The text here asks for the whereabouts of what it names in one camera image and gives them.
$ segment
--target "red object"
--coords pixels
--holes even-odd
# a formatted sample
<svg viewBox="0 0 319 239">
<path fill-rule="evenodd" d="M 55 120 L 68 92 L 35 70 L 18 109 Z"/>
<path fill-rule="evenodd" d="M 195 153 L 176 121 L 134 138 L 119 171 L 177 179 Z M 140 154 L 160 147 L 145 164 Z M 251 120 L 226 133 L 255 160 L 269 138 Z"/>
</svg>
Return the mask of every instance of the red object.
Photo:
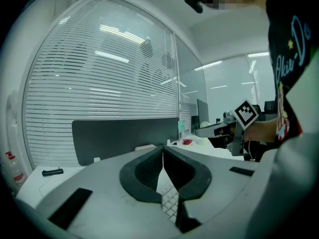
<svg viewBox="0 0 319 239">
<path fill-rule="evenodd" d="M 193 142 L 191 139 L 183 139 L 183 145 L 190 145 Z"/>
<path fill-rule="evenodd" d="M 15 156 L 12 156 L 12 154 L 11 154 L 10 151 L 8 151 L 8 152 L 6 153 L 6 155 L 8 155 L 8 158 L 9 158 L 9 159 L 14 159 L 14 158 L 15 158 Z"/>
</svg>

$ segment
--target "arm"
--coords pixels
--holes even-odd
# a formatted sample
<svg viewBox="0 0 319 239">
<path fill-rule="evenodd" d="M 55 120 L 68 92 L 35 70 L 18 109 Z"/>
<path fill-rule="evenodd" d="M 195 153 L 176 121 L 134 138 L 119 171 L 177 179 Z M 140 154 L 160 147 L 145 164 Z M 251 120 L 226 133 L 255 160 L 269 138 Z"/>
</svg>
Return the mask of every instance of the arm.
<svg viewBox="0 0 319 239">
<path fill-rule="evenodd" d="M 255 122 L 245 131 L 245 141 L 274 142 L 276 136 L 277 119 Z"/>
</svg>

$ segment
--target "bottle label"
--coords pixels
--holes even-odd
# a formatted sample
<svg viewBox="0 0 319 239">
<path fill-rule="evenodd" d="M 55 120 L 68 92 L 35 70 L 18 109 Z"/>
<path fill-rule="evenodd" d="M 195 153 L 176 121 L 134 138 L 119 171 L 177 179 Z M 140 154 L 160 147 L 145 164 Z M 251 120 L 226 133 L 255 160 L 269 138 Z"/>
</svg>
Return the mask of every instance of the bottle label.
<svg viewBox="0 0 319 239">
<path fill-rule="evenodd" d="M 15 181 L 15 183 L 17 183 L 17 184 L 23 182 L 23 181 L 24 181 L 24 174 L 21 173 L 20 175 L 14 177 L 14 181 Z"/>
</svg>

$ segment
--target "yellow star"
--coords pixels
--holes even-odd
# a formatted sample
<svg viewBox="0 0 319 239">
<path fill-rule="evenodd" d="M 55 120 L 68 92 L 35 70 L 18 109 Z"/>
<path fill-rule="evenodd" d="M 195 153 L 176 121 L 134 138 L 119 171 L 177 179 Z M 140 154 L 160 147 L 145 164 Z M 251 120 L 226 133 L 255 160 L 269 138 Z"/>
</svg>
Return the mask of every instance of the yellow star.
<svg viewBox="0 0 319 239">
<path fill-rule="evenodd" d="M 291 39 L 288 42 L 288 46 L 290 50 L 294 48 L 294 42 Z"/>
</svg>

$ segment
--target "black t-shirt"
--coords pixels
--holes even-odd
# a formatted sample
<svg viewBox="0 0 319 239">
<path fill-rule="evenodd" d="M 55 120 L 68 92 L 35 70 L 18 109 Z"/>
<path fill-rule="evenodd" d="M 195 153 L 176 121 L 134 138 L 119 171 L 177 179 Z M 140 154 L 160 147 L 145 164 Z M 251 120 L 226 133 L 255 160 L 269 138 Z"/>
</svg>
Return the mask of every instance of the black t-shirt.
<svg viewBox="0 0 319 239">
<path fill-rule="evenodd" d="M 276 142 L 302 133 L 286 94 L 307 69 L 318 49 L 316 0 L 267 0 L 269 50 L 278 102 Z"/>
</svg>

